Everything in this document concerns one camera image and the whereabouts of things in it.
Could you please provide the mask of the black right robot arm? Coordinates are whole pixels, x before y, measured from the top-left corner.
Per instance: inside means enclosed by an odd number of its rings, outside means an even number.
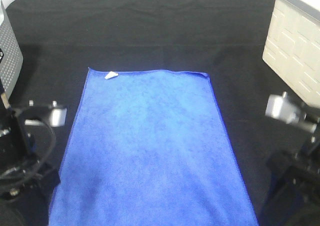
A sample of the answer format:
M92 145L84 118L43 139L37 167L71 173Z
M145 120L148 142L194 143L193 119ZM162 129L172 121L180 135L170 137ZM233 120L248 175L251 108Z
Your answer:
M320 130L297 151L277 150L266 163L271 171L261 226L320 224Z

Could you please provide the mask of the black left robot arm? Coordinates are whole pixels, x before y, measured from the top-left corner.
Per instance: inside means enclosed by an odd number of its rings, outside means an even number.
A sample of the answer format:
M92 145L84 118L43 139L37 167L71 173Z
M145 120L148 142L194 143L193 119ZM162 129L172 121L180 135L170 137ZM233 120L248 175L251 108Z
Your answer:
M48 163L56 146L54 127L64 126L67 108L51 105L11 107L0 89L0 224L47 226L50 199L60 183L58 170ZM43 156L35 151L34 136L26 126L44 126L50 143Z

